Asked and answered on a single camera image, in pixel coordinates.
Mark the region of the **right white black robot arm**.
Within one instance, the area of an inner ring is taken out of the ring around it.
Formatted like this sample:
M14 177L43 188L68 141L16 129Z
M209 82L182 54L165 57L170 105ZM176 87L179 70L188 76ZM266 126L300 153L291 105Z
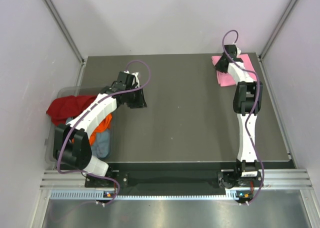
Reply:
M233 180L239 186L245 186L252 180L261 178L256 151L256 122L261 109L263 84L256 71L246 68L247 61L244 55L236 55L234 60L228 56L213 56L212 63L216 69L218 84L232 81L235 85L233 111L237 116L239 126L239 149L236 158L236 170Z

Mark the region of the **pink t shirt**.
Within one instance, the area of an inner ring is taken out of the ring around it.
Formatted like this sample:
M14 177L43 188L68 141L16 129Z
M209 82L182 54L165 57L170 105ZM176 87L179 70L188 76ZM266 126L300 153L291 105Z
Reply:
M246 70L255 72L255 69L253 67L253 64L252 64L248 54L241 54L239 57L243 60L244 68ZM215 66L220 58L221 58L220 55L212 56L211 57L212 64ZM223 72L217 71L216 76L217 76L217 82L221 87L229 87L229 86L236 85L235 80L228 73L223 73Z

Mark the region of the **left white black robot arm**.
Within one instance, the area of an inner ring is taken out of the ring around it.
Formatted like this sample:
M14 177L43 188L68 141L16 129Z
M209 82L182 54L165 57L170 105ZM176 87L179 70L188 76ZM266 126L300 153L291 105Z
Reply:
M53 156L60 174L86 173L105 187L116 182L113 173L108 171L109 165L93 155L89 138L98 125L123 104L131 109L146 108L143 88L115 91L106 86L79 116L55 128Z

